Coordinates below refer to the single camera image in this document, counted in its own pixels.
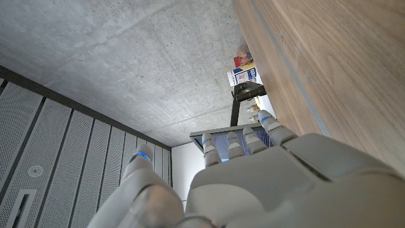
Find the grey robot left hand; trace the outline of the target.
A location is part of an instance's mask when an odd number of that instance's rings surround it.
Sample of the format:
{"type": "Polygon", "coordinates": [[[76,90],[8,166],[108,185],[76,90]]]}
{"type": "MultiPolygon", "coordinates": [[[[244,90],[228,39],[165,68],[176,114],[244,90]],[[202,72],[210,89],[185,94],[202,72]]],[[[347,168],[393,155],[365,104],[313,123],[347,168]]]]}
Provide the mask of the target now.
{"type": "Polygon", "coordinates": [[[320,134],[298,136],[267,111],[265,145],[246,127],[229,132],[228,161],[202,135],[205,168],[187,201],[153,170],[142,144],[91,227],[403,227],[404,177],[392,167],[320,134]]]}

